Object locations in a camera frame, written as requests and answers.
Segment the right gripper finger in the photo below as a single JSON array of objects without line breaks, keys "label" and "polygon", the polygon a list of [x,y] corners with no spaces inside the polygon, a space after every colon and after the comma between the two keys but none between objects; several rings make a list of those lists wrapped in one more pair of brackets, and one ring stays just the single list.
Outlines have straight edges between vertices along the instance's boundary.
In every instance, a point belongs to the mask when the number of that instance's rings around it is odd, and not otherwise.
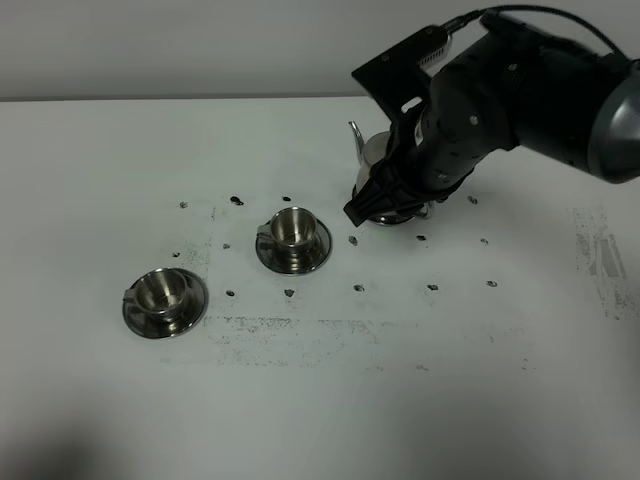
[{"label": "right gripper finger", "polygon": [[408,213],[424,203],[400,179],[398,169],[389,160],[381,160],[370,170],[365,185],[344,205],[343,211],[354,226],[385,212]]}]

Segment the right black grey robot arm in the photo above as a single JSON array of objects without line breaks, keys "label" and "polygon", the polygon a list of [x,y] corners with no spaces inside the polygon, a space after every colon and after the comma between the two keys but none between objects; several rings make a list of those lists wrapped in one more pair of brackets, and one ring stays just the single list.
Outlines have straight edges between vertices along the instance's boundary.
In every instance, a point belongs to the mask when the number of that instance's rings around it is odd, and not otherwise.
[{"label": "right black grey robot arm", "polygon": [[390,121],[381,158],[345,205],[353,224],[416,216],[497,150],[525,147],[612,184],[638,177],[638,62],[539,30],[516,11],[425,27],[353,72]]}]

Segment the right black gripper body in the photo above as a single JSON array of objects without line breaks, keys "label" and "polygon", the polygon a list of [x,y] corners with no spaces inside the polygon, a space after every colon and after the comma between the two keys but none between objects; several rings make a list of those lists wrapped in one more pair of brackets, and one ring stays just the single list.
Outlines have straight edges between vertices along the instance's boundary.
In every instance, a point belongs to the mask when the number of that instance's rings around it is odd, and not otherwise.
[{"label": "right black gripper body", "polygon": [[473,172],[477,160],[462,135],[448,128],[441,112],[421,102],[402,112],[386,108],[391,140],[384,158],[384,196],[390,200],[449,197]]}]

